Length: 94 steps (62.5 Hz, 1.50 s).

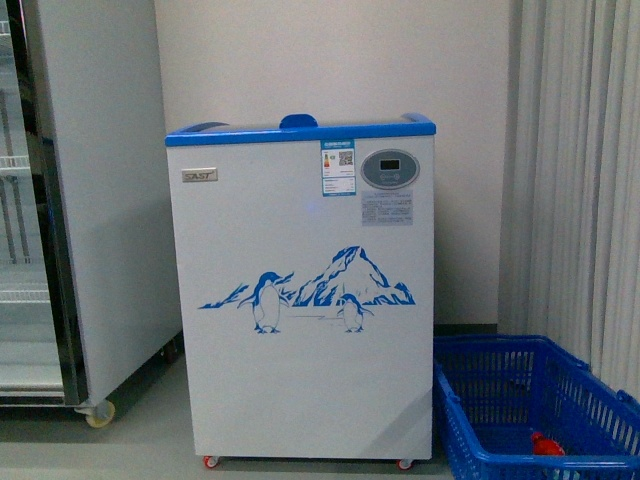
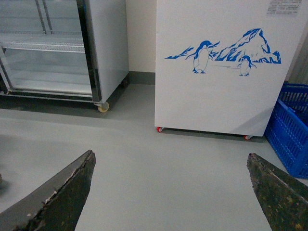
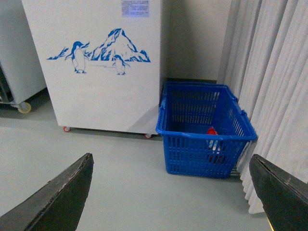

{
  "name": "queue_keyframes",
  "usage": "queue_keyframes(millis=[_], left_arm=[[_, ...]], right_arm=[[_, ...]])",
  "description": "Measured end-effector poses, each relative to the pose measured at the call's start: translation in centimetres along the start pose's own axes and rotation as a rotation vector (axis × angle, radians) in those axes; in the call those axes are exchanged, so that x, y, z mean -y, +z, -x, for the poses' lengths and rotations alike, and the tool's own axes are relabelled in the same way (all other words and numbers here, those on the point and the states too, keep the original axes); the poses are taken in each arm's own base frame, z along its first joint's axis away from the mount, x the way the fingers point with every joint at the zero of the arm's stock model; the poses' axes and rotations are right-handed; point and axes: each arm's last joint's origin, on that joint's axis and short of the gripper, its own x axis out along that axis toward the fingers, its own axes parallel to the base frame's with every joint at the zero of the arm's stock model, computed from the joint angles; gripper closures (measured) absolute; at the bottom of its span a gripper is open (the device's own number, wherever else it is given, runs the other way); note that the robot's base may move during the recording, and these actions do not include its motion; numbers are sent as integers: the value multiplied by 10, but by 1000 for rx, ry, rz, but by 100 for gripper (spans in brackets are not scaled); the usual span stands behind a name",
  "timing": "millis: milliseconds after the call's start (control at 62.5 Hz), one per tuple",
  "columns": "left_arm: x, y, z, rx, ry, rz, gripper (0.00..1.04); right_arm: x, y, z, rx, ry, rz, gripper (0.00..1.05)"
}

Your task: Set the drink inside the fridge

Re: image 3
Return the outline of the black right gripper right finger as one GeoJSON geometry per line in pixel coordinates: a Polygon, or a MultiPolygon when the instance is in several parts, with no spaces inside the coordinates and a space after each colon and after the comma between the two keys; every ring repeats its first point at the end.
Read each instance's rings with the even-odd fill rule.
{"type": "Polygon", "coordinates": [[[308,184],[258,154],[251,157],[250,175],[274,231],[308,229],[308,184]]]}

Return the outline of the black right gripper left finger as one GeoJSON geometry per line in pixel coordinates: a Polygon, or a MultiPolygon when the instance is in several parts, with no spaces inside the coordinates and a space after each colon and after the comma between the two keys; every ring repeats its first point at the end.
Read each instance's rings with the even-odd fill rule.
{"type": "Polygon", "coordinates": [[[2,231],[75,231],[93,174],[93,155],[86,153],[25,201],[0,218],[2,231]]]}

